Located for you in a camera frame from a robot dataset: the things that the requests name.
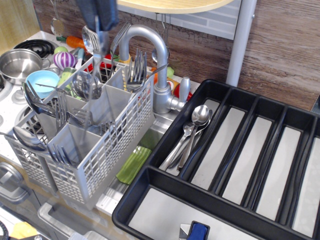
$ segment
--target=green sponge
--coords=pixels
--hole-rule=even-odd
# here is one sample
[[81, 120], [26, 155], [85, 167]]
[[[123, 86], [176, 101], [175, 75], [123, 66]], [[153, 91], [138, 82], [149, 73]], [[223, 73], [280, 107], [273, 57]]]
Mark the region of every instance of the green sponge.
[[116, 178], [120, 182], [130, 185], [151, 152], [148, 148], [137, 146], [117, 173]]

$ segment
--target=blue object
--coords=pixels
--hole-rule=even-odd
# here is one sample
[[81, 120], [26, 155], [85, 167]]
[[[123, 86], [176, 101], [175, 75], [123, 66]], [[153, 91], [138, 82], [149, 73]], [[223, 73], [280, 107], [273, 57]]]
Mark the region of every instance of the blue object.
[[[47, 70], [40, 70], [31, 73], [25, 81], [26, 83], [32, 85], [39, 98], [45, 99], [54, 90], [52, 87], [57, 86], [59, 80], [60, 78], [56, 73]], [[52, 87], [39, 86], [37, 84], [43, 84]]]
[[187, 240], [206, 240], [207, 239], [208, 227], [205, 225], [195, 222], [191, 225], [191, 233]]

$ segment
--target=faucet handle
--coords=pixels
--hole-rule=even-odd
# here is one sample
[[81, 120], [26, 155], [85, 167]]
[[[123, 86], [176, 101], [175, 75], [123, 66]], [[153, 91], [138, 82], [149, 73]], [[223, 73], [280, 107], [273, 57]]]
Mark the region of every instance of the faucet handle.
[[190, 78], [188, 76], [184, 76], [181, 80], [179, 87], [179, 102], [186, 103], [187, 98], [190, 92]]

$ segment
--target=faucet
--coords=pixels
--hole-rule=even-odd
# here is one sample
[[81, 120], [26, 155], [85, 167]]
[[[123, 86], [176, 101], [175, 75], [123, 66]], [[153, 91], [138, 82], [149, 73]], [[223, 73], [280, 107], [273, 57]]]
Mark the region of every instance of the faucet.
[[[162, 37], [153, 29], [143, 25], [132, 25], [119, 43], [119, 57], [122, 61], [130, 59], [129, 41], [134, 36], [142, 36], [150, 40], [157, 54], [157, 67], [168, 63], [167, 47]], [[165, 114], [171, 110], [181, 111], [187, 102], [190, 91], [190, 78], [184, 77], [180, 83], [179, 98], [171, 94], [170, 85], [167, 83], [167, 68], [158, 72], [158, 81], [154, 86], [153, 110], [158, 114]]]

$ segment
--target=wooden shelf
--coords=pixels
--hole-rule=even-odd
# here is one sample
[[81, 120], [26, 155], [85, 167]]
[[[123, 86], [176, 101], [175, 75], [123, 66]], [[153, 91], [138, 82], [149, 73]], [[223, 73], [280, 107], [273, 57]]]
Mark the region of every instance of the wooden shelf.
[[193, 14], [220, 8], [233, 0], [117, 0], [122, 6], [159, 14]]

